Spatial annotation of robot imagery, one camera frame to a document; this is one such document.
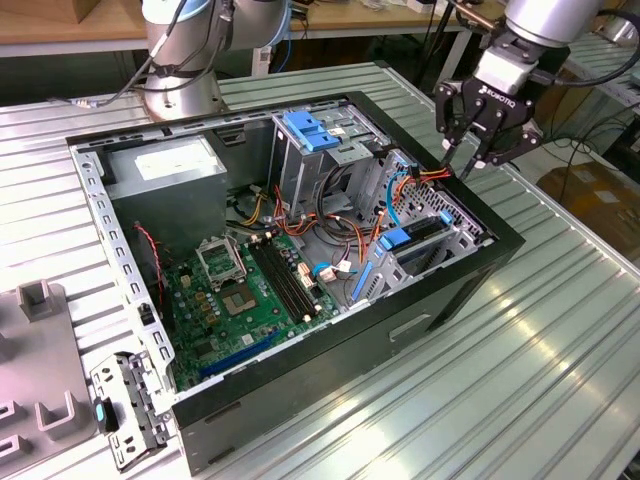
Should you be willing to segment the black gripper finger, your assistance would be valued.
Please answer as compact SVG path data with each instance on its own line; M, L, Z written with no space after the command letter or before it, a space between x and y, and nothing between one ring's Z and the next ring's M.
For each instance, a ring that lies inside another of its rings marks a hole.
M514 134L514 141L504 149L495 146L495 137L490 140L481 139L475 153L460 173L460 179L465 180L474 169L499 167L529 153L538 148L544 138L543 132L534 122L527 122L519 130L510 129L508 133Z
M476 101L464 91L464 82L444 81L435 89L436 130L446 142L441 166L448 166L476 117Z

